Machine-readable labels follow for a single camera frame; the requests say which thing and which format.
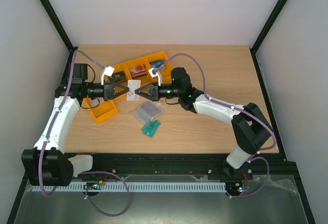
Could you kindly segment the pink floral credit card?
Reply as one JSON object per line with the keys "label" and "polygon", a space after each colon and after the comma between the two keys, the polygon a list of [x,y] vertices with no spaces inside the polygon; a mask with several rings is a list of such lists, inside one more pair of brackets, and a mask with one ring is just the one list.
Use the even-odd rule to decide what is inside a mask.
{"label": "pink floral credit card", "polygon": [[130,79],[127,84],[129,88],[129,92],[127,93],[127,101],[138,101],[139,95],[135,93],[135,90],[141,87],[141,81]]}

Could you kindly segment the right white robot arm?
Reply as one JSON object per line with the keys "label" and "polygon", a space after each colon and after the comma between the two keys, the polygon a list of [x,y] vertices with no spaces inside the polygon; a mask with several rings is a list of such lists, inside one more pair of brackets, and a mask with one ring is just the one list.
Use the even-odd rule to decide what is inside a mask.
{"label": "right white robot arm", "polygon": [[171,83],[151,83],[135,90],[135,94],[150,101],[161,98],[177,98],[187,111],[208,115],[233,128],[236,148],[222,164],[225,176],[233,179],[241,173],[241,167],[271,137],[271,127],[259,107],[254,103],[246,106],[228,104],[207,97],[204,91],[192,86],[190,76],[182,67],[171,71]]}

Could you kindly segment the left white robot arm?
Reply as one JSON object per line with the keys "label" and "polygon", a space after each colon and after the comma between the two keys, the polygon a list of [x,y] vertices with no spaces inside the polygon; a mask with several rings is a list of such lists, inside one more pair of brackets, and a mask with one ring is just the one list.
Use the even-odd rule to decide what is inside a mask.
{"label": "left white robot arm", "polygon": [[73,178],[91,170],[91,155],[65,155],[71,123],[85,98],[109,101],[129,92],[128,87],[116,82],[87,82],[87,68],[86,64],[74,64],[67,83],[55,90],[52,113],[42,135],[32,149],[22,153],[21,159],[33,186],[68,186]]}

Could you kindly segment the beige leather card holder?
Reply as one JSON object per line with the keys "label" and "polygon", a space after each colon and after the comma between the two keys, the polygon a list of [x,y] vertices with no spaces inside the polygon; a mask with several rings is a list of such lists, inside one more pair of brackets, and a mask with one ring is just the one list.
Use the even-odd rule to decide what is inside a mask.
{"label": "beige leather card holder", "polygon": [[141,104],[132,112],[133,116],[142,124],[146,125],[153,121],[163,112],[163,109],[151,101]]}

